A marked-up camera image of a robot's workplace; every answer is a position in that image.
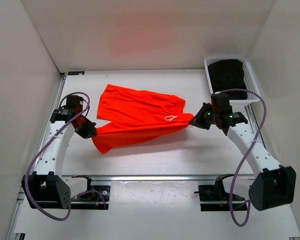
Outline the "orange shorts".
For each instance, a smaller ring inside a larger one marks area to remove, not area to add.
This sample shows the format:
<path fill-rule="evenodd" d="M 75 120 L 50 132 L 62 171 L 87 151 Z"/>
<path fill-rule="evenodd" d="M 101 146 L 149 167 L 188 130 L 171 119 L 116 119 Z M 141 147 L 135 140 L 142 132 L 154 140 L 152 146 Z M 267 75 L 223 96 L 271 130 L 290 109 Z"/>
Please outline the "orange shorts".
<path fill-rule="evenodd" d="M 185 105 L 184 99 L 173 94 L 108 84 L 96 113 L 97 119 L 108 123 L 97 127 L 92 142 L 105 154 L 181 131 L 194 117 L 184 112 Z"/>

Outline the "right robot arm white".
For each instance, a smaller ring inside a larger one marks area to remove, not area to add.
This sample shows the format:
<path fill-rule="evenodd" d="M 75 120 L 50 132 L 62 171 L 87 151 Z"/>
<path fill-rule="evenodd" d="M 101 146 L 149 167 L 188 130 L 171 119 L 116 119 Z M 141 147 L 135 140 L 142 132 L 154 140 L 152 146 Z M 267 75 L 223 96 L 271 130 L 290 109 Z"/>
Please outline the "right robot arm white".
<path fill-rule="evenodd" d="M 258 211 L 287 205 L 293 202 L 296 172 L 291 166 L 283 166 L 255 140 L 254 133 L 246 117 L 241 112 L 233 112 L 226 93 L 211 95 L 211 103 L 204 103 L 191 126 L 208 130 L 215 125 L 246 156 L 245 161 L 253 171 L 254 180 L 242 179 L 229 173 L 217 177 L 214 193 L 220 200 L 231 200 L 237 195 L 250 200 Z"/>

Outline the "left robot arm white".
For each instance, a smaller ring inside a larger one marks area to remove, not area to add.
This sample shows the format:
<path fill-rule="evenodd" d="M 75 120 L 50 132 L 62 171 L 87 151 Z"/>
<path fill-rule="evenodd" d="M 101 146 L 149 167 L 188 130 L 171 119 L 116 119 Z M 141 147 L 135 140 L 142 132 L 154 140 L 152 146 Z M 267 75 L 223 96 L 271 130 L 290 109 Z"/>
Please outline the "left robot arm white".
<path fill-rule="evenodd" d="M 63 163 L 73 135 L 90 139 L 97 135 L 95 123 L 85 113 L 90 98 L 83 92 L 66 95 L 50 117 L 46 143 L 34 158 L 34 165 L 22 178 L 22 188 L 33 209 L 67 209 L 71 199 L 90 200 L 95 188 L 86 176 L 62 179 Z"/>

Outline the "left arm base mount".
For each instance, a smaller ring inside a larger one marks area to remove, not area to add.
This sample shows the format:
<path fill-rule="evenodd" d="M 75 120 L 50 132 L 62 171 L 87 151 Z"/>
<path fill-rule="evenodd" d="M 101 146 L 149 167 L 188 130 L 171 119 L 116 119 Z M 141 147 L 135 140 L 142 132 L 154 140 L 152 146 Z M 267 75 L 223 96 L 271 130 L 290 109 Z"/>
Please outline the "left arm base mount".
<path fill-rule="evenodd" d="M 111 195 L 110 183 L 93 180 L 90 176 L 65 179 L 71 191 L 72 210 L 108 210 Z"/>

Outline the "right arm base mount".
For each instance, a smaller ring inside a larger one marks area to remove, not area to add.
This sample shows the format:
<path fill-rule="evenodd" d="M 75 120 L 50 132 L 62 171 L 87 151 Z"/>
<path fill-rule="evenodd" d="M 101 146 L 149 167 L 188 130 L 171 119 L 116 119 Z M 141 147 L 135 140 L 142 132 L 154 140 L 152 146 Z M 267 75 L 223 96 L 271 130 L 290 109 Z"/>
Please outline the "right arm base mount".
<path fill-rule="evenodd" d="M 199 196 L 201 212 L 229 212 L 229 196 L 225 191 L 222 180 L 233 177 L 233 174 L 218 176 L 214 184 L 202 184 L 194 191 Z"/>

